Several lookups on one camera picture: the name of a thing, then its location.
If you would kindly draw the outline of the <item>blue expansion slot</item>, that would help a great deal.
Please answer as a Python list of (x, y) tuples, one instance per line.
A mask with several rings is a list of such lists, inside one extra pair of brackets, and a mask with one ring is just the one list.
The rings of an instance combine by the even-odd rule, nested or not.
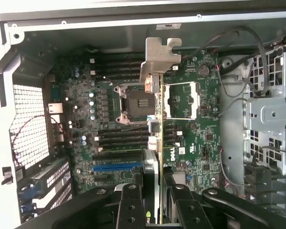
[(122, 164), (101, 164), (94, 165), (92, 167), (94, 172), (109, 172), (109, 171), (121, 171), (121, 170), (131, 170), (134, 167), (141, 167), (142, 163), (122, 163)]

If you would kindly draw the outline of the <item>dark RAM stick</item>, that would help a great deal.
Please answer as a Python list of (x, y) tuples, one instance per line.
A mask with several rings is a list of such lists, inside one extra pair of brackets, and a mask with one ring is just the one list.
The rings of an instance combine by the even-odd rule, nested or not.
[(99, 153), (112, 153), (112, 152), (124, 152), (135, 151), (142, 149), (143, 146), (99, 146), (97, 150)]

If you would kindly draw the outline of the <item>green motherboard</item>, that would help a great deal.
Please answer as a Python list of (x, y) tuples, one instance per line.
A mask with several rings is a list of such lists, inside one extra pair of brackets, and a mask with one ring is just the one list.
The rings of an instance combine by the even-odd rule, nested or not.
[[(151, 136), (148, 124), (123, 125), (118, 116), (119, 97), (113, 88), (123, 83), (140, 83), (143, 53), (74, 55), (58, 59), (50, 72), (49, 112), (63, 110), (59, 119), (66, 128), (61, 139), (71, 152), (76, 193), (97, 186), (115, 187), (134, 181), (142, 167), (131, 170), (94, 172), (101, 164), (143, 163), (143, 150)], [(195, 120), (164, 119), (163, 164), (172, 168), (177, 183), (196, 192), (221, 185), (218, 148), (220, 145), (218, 58), (201, 51), (181, 61), (164, 74), (164, 84), (198, 82), (200, 107)], [(198, 68), (207, 65), (210, 74), (201, 77)], [(99, 153), (99, 146), (143, 146), (140, 150)]]

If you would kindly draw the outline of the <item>blue card retention clip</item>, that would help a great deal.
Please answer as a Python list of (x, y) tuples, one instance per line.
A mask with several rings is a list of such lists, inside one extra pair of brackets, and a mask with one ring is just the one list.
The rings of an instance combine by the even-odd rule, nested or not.
[(32, 213), (34, 211), (34, 205), (32, 203), (21, 204), (20, 211), (22, 214)]
[(19, 193), (19, 198), (23, 200), (34, 199), (40, 194), (38, 187), (29, 187)]

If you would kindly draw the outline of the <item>CPU socket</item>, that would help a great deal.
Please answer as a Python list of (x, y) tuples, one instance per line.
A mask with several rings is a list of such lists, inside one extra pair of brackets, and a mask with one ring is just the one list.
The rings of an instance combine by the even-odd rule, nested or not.
[(118, 94), (119, 109), (115, 121), (123, 125), (145, 125), (155, 113), (154, 95), (146, 93), (143, 83), (123, 83), (113, 88)]

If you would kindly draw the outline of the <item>metal socket cover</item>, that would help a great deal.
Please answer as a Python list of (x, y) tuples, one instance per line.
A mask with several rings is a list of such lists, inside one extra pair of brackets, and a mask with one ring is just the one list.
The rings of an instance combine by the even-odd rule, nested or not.
[(200, 107), (199, 83), (163, 85), (163, 114), (167, 120), (195, 120)]

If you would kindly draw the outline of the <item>metal disk bay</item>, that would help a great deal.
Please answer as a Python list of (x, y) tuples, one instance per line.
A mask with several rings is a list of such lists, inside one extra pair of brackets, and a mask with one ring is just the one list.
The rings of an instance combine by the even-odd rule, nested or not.
[(286, 174), (286, 47), (267, 53), (269, 90), (245, 104), (244, 161), (279, 168)]

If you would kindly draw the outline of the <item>coin cell battery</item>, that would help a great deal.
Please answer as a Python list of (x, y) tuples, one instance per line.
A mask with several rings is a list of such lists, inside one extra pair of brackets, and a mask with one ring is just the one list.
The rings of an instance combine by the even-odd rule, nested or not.
[(210, 69), (207, 65), (201, 65), (199, 68), (198, 68), (198, 74), (201, 76), (201, 77), (207, 77), (209, 76), (210, 74)]

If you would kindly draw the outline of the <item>open black PC case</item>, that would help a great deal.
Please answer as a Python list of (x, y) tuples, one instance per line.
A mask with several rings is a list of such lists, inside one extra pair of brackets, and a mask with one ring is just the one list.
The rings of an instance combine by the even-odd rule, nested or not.
[[(209, 188), (248, 201), (273, 229), (286, 229), (286, 174), (254, 158), (244, 161), (245, 104), (251, 95), (266, 96), (266, 55), (286, 47), (286, 0), (0, 0), (0, 229), (51, 229), (94, 201), (110, 195), (111, 203), (119, 201), (127, 184), (141, 187), (144, 229), (182, 229), (168, 217), (165, 184), (163, 224), (156, 222), (157, 159), (148, 148), (133, 182), (76, 193), (70, 148), (61, 139), (63, 108), (49, 112), (48, 78), (59, 58), (145, 56), (150, 37), (163, 45), (181, 39), (172, 48), (181, 61), (201, 51), (217, 56), (222, 183)], [(39, 196), (20, 199), (29, 187), (38, 187)], [(34, 211), (22, 214), (26, 203)]]

